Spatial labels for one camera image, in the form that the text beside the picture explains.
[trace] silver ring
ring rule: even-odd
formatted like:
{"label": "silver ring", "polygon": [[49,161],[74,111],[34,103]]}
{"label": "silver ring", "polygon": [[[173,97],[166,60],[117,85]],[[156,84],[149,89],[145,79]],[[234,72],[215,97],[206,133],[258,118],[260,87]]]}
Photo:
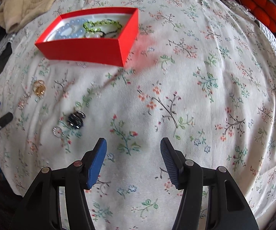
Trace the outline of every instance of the silver ring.
{"label": "silver ring", "polygon": [[53,134],[55,137],[61,138],[64,136],[64,132],[60,127],[54,127],[53,128]]}

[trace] bed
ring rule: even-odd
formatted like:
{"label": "bed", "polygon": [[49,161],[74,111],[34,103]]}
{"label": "bed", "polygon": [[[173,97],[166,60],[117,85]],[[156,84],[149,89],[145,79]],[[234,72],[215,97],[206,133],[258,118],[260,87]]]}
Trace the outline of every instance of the bed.
{"label": "bed", "polygon": [[[49,61],[34,46],[59,14],[103,6],[139,9],[125,68]],[[85,193],[96,229],[171,229],[182,191],[160,155],[168,137],[187,159],[227,167],[256,218],[276,200],[276,39],[239,4],[56,0],[19,31],[12,48],[0,75],[0,116],[10,111],[14,120],[0,134],[0,166],[16,194],[25,194],[42,167],[66,167],[104,137],[107,156]],[[37,80],[47,88],[41,99],[32,92]],[[86,114],[80,130],[66,124],[75,110]],[[64,135],[55,137],[54,127]],[[199,229],[206,187],[203,195]]]}

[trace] green leaf print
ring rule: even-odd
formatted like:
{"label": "green leaf print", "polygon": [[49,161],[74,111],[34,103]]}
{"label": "green leaf print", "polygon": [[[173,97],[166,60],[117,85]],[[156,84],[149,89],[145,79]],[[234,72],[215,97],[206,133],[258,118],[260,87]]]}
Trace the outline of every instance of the green leaf print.
{"label": "green leaf print", "polygon": [[235,95],[233,93],[230,93],[229,96],[231,97],[232,102],[235,104],[236,109],[239,107],[240,104],[243,104],[241,97],[238,97],[236,101]]}
{"label": "green leaf print", "polygon": [[198,68],[197,71],[193,73],[193,76],[199,79],[197,84],[202,87],[202,91],[206,93],[205,97],[209,97],[209,100],[212,103],[214,100],[212,98],[213,90],[211,88],[218,88],[218,79],[215,79],[209,72],[207,72],[206,78],[205,76],[201,76],[200,72],[201,70]]}
{"label": "green leaf print", "polygon": [[265,138],[265,136],[268,135],[268,132],[265,130],[265,128],[264,129],[259,128],[258,134],[259,135],[255,137],[255,141],[256,142],[260,141],[261,145],[265,145],[264,138]]}
{"label": "green leaf print", "polygon": [[38,67],[40,67],[39,75],[44,76],[50,72],[50,68],[45,66],[47,62],[44,62],[44,60],[41,60]]}
{"label": "green leaf print", "polygon": [[130,85],[131,81],[129,77],[133,74],[135,74],[136,70],[133,68],[130,68],[129,70],[125,70],[124,68],[120,67],[118,68],[118,72],[115,75],[112,75],[110,73],[107,73],[105,76],[108,79],[111,79],[111,85],[114,87],[118,81],[123,80],[126,85]]}
{"label": "green leaf print", "polygon": [[168,57],[165,54],[162,55],[162,56],[160,56],[160,61],[159,62],[161,63],[161,69],[162,70],[165,70],[164,67],[163,67],[163,65],[164,64],[168,65],[168,62],[171,62],[172,64],[175,64],[175,60],[172,58],[172,56]]}
{"label": "green leaf print", "polygon": [[121,153],[125,152],[128,155],[131,155],[131,151],[140,152],[141,146],[138,145],[136,142],[133,142],[129,146],[129,141],[133,140],[133,138],[138,136],[138,133],[135,131],[129,131],[128,134],[125,134],[125,132],[122,130],[122,127],[125,124],[124,121],[120,120],[119,126],[117,127],[115,124],[116,118],[116,115],[112,117],[112,121],[110,122],[110,126],[112,129],[110,129],[110,132],[116,134],[121,138],[122,141],[124,141],[124,143],[119,143],[119,145],[117,146],[117,150],[119,150]]}
{"label": "green leaf print", "polygon": [[198,18],[198,14],[196,13],[197,11],[197,5],[196,4],[191,4],[188,9],[182,9],[183,13],[187,15],[192,21],[197,22],[196,18]]}
{"label": "green leaf print", "polygon": [[216,47],[216,49],[220,51],[220,54],[223,57],[223,59],[225,59],[226,57],[229,58],[229,59],[232,59],[229,56],[229,50],[227,49],[227,47],[224,48],[222,46],[219,46],[219,48]]}
{"label": "green leaf print", "polygon": [[96,87],[95,85],[92,84],[91,89],[87,88],[87,94],[82,96],[82,102],[76,101],[75,102],[75,106],[77,107],[77,109],[80,111],[82,110],[84,107],[89,107],[90,102],[92,100],[92,97],[94,95],[96,95],[96,90],[99,89],[100,87]]}
{"label": "green leaf print", "polygon": [[20,117],[18,118],[18,122],[16,123],[16,130],[20,127],[23,131],[25,131],[24,123],[28,121],[29,114],[25,117],[24,112],[21,112]]}
{"label": "green leaf print", "polygon": [[140,35],[149,35],[154,33],[151,28],[152,26],[144,26],[143,24],[139,24]]}
{"label": "green leaf print", "polygon": [[131,211],[134,212],[134,213],[135,212],[140,212],[140,217],[144,219],[144,218],[146,218],[146,216],[145,217],[143,216],[144,212],[149,212],[149,210],[151,208],[154,208],[154,209],[159,208],[159,206],[157,204],[157,200],[158,199],[156,199],[155,202],[152,203],[152,201],[150,199],[146,199],[145,202],[141,203],[142,206],[143,206],[142,209],[138,209],[139,207],[133,207]]}
{"label": "green leaf print", "polygon": [[204,63],[206,64],[206,65],[213,65],[213,66],[216,66],[217,65],[217,60],[218,60],[218,58],[216,58],[216,54],[215,53],[209,53],[209,56],[208,56],[208,58],[207,58],[207,60],[206,61],[204,61]]}
{"label": "green leaf print", "polygon": [[192,127],[194,126],[194,117],[191,117],[191,119],[189,119],[188,115],[187,115],[187,120],[185,121],[182,117],[180,117],[178,119],[178,123],[175,126],[174,129],[174,134],[173,136],[177,139],[180,140],[180,136],[179,135],[175,135],[177,129],[181,128],[182,130],[186,129],[186,125],[191,125]]}
{"label": "green leaf print", "polygon": [[239,78],[234,77],[233,75],[231,75],[231,79],[233,81],[234,84],[236,84],[237,86],[239,86],[241,88],[241,95],[245,98],[250,96],[249,91],[246,88],[246,84],[245,83],[240,83],[239,82]]}
{"label": "green leaf print", "polygon": [[235,145],[235,151],[236,151],[235,155],[233,155],[232,157],[228,155],[228,158],[226,159],[227,161],[230,161],[232,159],[234,171],[236,171],[239,164],[241,164],[242,167],[246,166],[246,163],[243,161],[243,157],[247,155],[248,149],[245,147],[244,149],[241,150],[238,145]]}
{"label": "green leaf print", "polygon": [[103,218],[106,222],[110,223],[106,218],[107,216],[112,217],[112,212],[109,207],[102,208],[97,202],[93,202],[93,209],[91,210],[91,216],[94,221],[98,221],[99,218]]}

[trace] pink flower print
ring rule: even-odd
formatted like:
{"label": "pink flower print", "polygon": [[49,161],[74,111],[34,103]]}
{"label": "pink flower print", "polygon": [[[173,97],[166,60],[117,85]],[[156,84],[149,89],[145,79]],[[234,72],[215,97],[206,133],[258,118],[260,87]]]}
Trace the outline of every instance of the pink flower print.
{"label": "pink flower print", "polygon": [[139,94],[138,98],[143,102],[145,100],[145,94],[143,93]]}
{"label": "pink flower print", "polygon": [[36,147],[35,147],[34,145],[31,145],[31,146],[30,146],[30,150],[31,150],[32,152],[34,152],[34,151],[36,150]]}
{"label": "pink flower print", "polygon": [[131,136],[138,136],[138,133],[135,132],[135,131],[130,131],[130,132],[129,132],[129,135],[131,135]]}
{"label": "pink flower print", "polygon": [[171,184],[170,181],[168,181],[167,183],[165,183],[165,188],[166,188],[166,189],[169,189],[169,188],[171,188],[171,187],[173,187],[173,185]]}
{"label": "pink flower print", "polygon": [[147,104],[147,108],[149,108],[150,110],[153,110],[157,105],[151,101],[149,104]]}
{"label": "pink flower print", "polygon": [[229,107],[226,107],[226,108],[225,108],[225,111],[226,111],[227,113],[232,113],[232,109],[229,108]]}
{"label": "pink flower print", "polygon": [[215,125],[215,129],[216,130],[221,130],[221,129],[223,129],[223,127],[221,126],[221,124],[217,124],[217,125]]}
{"label": "pink flower print", "polygon": [[220,137],[220,139],[221,139],[222,142],[224,142],[224,141],[226,140],[226,137],[225,137],[224,135],[222,135],[222,136]]}

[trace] keyring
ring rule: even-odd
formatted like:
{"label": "keyring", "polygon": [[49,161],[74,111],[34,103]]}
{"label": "keyring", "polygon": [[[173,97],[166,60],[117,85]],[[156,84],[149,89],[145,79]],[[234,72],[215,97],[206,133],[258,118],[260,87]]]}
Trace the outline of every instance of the keyring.
{"label": "keyring", "polygon": [[64,132],[62,131],[62,129],[60,127],[54,127],[53,134],[58,138],[61,138],[64,136]]}
{"label": "keyring", "polygon": [[44,86],[44,81],[43,80],[37,80],[34,83],[33,86],[33,92],[36,94],[38,97],[43,97],[44,93],[46,91],[46,87]]}

